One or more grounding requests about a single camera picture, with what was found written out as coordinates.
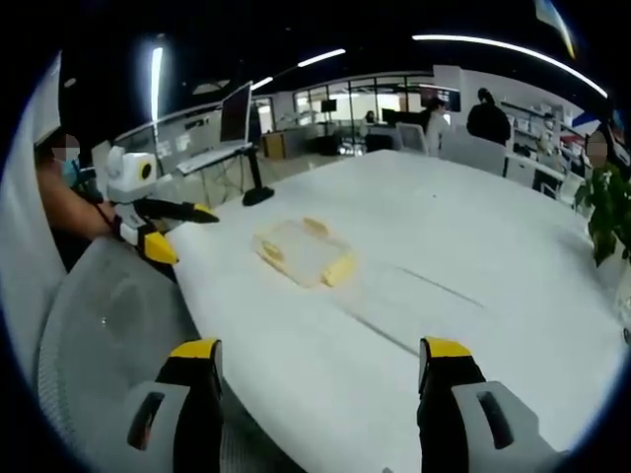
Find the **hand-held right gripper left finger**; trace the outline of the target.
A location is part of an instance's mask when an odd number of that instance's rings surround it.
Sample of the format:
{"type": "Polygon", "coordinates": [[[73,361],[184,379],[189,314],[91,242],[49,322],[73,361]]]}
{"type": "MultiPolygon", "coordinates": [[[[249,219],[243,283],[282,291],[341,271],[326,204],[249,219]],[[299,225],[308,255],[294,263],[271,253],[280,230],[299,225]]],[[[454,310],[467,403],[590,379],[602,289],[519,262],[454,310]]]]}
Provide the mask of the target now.
{"type": "Polygon", "coordinates": [[[222,344],[175,348],[156,379],[131,389],[87,448],[98,472],[218,472],[224,424],[222,344]]]}

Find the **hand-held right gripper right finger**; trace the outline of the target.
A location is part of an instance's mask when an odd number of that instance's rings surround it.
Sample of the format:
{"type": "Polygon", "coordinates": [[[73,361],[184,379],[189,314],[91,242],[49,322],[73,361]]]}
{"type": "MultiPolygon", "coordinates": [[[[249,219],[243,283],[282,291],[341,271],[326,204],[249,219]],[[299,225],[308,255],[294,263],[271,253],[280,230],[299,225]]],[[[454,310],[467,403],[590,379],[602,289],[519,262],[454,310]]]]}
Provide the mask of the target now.
{"type": "Polygon", "coordinates": [[[536,414],[486,379],[456,341],[420,340],[418,396],[423,472],[552,472],[565,456],[541,436],[536,414]]]}

